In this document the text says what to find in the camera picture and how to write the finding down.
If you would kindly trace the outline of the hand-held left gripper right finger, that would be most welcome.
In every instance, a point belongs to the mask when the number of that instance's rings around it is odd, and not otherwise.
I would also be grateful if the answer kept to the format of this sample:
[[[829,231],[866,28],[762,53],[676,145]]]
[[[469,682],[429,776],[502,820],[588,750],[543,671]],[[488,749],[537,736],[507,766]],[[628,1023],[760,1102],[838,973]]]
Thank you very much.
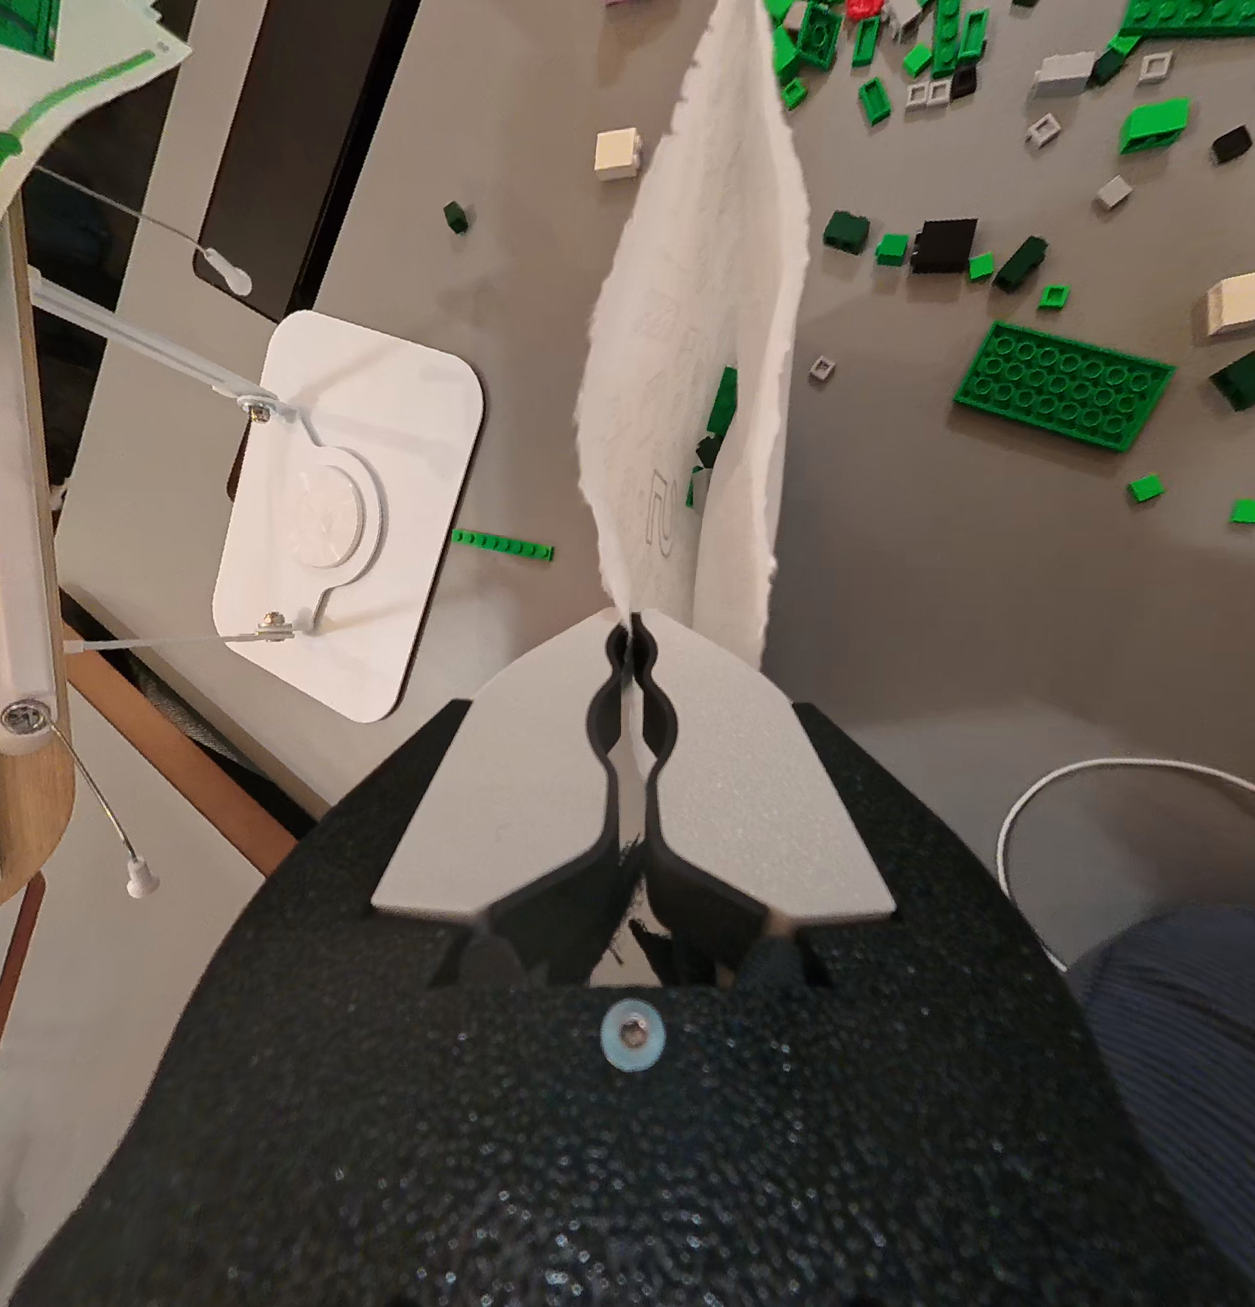
[[[762,940],[890,921],[898,905],[790,698],[666,613],[635,616],[645,890],[730,973]]]

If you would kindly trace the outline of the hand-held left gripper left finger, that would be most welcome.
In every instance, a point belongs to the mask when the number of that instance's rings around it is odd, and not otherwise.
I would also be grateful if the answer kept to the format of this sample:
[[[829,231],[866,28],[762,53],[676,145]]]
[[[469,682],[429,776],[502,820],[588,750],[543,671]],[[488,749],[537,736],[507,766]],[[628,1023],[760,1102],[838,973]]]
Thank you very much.
[[[619,855],[631,638],[603,612],[474,696],[371,899],[498,938],[555,987],[590,981],[632,900]]]

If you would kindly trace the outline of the white printed paper bag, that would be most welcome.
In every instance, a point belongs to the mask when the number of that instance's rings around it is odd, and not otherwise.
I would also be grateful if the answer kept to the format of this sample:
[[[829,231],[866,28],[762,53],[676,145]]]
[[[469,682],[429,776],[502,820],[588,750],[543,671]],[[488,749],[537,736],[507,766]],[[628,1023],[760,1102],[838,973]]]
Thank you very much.
[[[669,136],[641,184],[593,316],[577,406],[581,491],[603,584],[631,638],[666,613],[760,673],[777,572],[788,390],[809,259],[809,203],[762,3],[717,3]],[[685,501],[723,370],[737,409],[704,504]],[[717,968],[645,934],[667,988]],[[795,992],[816,959],[762,940],[737,989]]]

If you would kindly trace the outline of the toy brick instruction booklet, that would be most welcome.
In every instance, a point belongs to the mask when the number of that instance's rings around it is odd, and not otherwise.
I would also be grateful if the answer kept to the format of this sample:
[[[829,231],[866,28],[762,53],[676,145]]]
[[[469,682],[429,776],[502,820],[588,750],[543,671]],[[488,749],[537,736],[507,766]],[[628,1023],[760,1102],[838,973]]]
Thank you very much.
[[[73,123],[190,56],[149,3],[31,9],[26,17],[0,3],[0,221]]]

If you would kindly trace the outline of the grey desk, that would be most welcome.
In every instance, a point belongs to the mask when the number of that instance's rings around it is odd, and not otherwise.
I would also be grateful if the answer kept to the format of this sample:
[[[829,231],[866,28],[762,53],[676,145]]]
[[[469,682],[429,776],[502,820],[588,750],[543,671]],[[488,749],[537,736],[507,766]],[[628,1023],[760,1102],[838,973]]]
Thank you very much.
[[[593,307],[711,3],[425,3],[317,308],[469,361],[488,416],[458,520],[553,545],[547,568],[450,550],[399,709],[355,725],[225,647],[162,679],[314,819],[448,699],[603,609],[574,409]],[[472,216],[454,235],[444,206]],[[813,253],[806,275],[810,282]],[[1032,429],[793,432],[763,670],[816,705],[988,865],[1020,793],[1074,760],[1191,760],[1255,784],[1255,434],[1124,454]],[[1166,493],[1136,505],[1134,479]]]

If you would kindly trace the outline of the wood-edged pale desk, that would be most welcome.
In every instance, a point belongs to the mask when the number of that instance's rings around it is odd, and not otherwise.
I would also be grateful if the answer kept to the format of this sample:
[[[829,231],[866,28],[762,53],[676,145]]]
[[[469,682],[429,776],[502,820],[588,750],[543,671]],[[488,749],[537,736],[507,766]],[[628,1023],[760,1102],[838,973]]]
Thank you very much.
[[[188,739],[107,658],[66,663],[80,784],[42,879],[0,906],[0,1305],[129,1129],[226,930],[307,825]]]

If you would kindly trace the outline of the long narrow green toy plate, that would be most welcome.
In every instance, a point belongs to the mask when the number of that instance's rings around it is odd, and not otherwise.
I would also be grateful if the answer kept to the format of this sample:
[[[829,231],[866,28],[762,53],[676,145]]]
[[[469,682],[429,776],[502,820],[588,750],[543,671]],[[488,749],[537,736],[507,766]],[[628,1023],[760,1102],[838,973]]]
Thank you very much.
[[[455,529],[451,543],[531,562],[552,562],[553,547],[488,531]]]

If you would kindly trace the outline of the grey felt divider strip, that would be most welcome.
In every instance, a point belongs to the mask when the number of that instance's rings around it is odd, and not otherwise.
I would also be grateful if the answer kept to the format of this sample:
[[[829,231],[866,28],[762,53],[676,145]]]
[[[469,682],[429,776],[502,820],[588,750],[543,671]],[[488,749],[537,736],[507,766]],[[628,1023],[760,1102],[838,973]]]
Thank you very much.
[[[235,747],[200,712],[194,711],[158,676],[145,669],[134,673],[134,686],[178,731],[215,762],[248,797],[293,838],[299,839],[317,825],[301,804]]]

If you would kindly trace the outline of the person's trousered leg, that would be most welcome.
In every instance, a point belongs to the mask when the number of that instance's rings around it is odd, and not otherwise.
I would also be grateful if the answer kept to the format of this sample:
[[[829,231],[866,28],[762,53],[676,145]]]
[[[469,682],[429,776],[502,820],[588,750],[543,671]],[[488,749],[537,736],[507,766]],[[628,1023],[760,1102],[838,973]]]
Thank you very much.
[[[1162,914],[1065,981],[1144,1147],[1255,1290],[1255,909]]]

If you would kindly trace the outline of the large green toy plate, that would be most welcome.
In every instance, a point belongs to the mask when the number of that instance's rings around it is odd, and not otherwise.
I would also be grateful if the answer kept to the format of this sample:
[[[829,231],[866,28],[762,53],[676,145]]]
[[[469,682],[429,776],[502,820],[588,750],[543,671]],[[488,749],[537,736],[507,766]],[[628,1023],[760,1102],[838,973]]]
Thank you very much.
[[[1176,374],[1128,355],[997,318],[953,402],[1096,450],[1130,451]]]
[[[1119,34],[1172,40],[1252,40],[1255,2],[1131,2]]]

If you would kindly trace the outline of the dark brown toy tile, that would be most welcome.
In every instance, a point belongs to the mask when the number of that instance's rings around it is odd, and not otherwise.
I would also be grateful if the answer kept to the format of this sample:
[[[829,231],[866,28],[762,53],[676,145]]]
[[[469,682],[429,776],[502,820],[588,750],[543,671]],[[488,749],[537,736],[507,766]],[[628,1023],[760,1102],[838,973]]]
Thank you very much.
[[[965,275],[978,232],[978,219],[925,221],[915,235],[912,275]]]

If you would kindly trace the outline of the white book stand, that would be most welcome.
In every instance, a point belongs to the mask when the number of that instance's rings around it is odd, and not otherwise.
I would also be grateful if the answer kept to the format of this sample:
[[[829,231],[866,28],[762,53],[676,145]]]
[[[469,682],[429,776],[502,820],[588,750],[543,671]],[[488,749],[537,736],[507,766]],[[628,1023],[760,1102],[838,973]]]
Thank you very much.
[[[251,634],[218,634],[216,642],[283,644],[318,638],[333,593],[361,580],[384,543],[387,502],[372,466],[350,450],[326,445],[315,416],[293,407],[263,384],[115,316],[111,310],[59,286],[31,269],[31,302],[111,345],[120,345],[229,399],[251,426],[272,428],[280,470],[264,475],[264,491],[250,499],[244,521],[257,534],[247,546],[254,574],[282,566],[288,582],[314,597],[273,604]]]

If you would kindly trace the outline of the large white toy brick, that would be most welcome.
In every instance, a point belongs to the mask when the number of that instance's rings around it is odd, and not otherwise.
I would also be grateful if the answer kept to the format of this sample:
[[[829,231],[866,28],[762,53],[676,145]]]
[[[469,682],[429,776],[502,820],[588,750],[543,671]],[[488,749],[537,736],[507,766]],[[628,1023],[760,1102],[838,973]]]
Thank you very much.
[[[1210,286],[1206,294],[1208,339],[1255,329],[1255,272],[1236,275]]]

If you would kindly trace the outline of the green sloped toy brick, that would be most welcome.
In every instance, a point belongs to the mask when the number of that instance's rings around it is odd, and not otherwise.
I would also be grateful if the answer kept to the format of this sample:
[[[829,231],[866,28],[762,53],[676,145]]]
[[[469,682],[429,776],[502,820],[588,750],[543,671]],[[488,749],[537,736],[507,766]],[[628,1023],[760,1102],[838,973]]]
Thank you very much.
[[[1175,97],[1134,108],[1119,130],[1119,155],[1169,148],[1188,129],[1191,107],[1188,97]]]

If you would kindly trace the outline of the pile of green toy bricks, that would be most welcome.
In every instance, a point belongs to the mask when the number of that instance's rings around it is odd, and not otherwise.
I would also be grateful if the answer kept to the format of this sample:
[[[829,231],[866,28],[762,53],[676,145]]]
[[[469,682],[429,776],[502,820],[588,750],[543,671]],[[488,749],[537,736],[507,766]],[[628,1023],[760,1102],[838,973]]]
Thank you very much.
[[[955,405],[992,321],[1171,364],[1144,434],[1210,448],[1255,434],[1255,329],[1208,339],[1206,294],[1255,272],[1255,38],[1122,37],[1128,3],[887,3],[842,35],[828,92],[793,111],[820,224],[793,432],[898,440]],[[1096,52],[1087,89],[1035,98],[1045,57]],[[1188,97],[1166,149],[1119,155],[1134,108]],[[1210,146],[1246,124],[1252,149]],[[1134,187],[1105,213],[1095,193]],[[978,219],[965,275],[912,275],[925,221]],[[836,361],[828,384],[809,370]]]

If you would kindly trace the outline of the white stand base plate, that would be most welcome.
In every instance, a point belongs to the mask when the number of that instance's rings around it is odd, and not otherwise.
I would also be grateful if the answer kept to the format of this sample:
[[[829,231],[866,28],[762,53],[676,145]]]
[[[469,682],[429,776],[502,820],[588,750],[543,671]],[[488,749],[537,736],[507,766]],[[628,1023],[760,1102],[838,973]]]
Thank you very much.
[[[229,650],[343,718],[390,715],[407,679],[485,418],[463,359],[304,311],[263,367],[212,613]]]

